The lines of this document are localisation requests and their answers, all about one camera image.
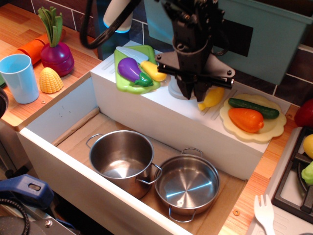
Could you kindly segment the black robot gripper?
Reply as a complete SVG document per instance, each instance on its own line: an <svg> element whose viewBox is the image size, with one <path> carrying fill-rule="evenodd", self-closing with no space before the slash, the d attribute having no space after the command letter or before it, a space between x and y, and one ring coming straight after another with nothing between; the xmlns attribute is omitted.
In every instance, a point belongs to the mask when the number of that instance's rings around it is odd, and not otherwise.
<svg viewBox="0 0 313 235"><path fill-rule="evenodd" d="M216 0L163 0L161 5L170 19L173 29L173 52L157 56L161 72L173 75L182 95L191 99L193 93L197 102L203 102L211 86L231 88L234 71L217 65L209 59L217 59L227 49L214 53L216 37L226 36L222 31L224 11Z"/></svg>

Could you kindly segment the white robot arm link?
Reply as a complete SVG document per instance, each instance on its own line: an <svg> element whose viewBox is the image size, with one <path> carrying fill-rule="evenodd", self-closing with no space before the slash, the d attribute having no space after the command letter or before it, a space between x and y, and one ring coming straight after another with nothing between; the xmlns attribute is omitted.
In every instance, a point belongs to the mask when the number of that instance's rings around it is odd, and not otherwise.
<svg viewBox="0 0 313 235"><path fill-rule="evenodd" d="M106 28L109 28L117 17L126 8L130 0L112 0L104 14L103 23ZM129 14L122 25L115 30L117 33L126 33L130 30L133 19L133 12Z"/></svg>

